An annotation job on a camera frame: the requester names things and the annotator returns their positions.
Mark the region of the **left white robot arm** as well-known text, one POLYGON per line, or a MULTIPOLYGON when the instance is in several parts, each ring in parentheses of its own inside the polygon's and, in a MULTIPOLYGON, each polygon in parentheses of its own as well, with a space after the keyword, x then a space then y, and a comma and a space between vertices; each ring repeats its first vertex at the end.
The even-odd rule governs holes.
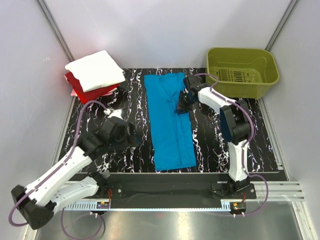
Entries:
POLYGON ((135 125, 117 117, 106 120, 102 127, 81 134, 76 145, 52 168, 27 186, 11 190, 14 209, 33 230, 45 226, 68 205, 86 197, 103 198, 108 193, 108 177, 97 171, 72 185, 63 185, 79 170, 109 150, 125 150, 138 144, 135 125))

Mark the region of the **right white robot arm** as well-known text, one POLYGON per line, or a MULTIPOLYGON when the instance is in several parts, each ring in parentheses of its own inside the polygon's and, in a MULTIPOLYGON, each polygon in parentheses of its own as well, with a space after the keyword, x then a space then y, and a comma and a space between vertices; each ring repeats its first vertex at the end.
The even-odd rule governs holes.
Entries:
POLYGON ((247 155, 254 127, 248 105, 244 100, 233 100, 206 86, 201 89, 191 88, 181 91, 175 112, 187 113, 196 102, 219 113, 221 134, 228 143, 228 181, 220 188, 213 189, 212 193, 217 197, 239 198, 250 186, 247 155))

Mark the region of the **blue t-shirt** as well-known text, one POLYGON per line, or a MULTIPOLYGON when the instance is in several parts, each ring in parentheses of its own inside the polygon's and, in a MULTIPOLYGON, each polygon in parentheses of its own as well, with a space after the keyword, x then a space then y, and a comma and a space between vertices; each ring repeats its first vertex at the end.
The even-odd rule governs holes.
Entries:
POLYGON ((149 74, 144 77, 154 164, 157 171, 196 166, 189 113, 177 114, 185 74, 149 74))

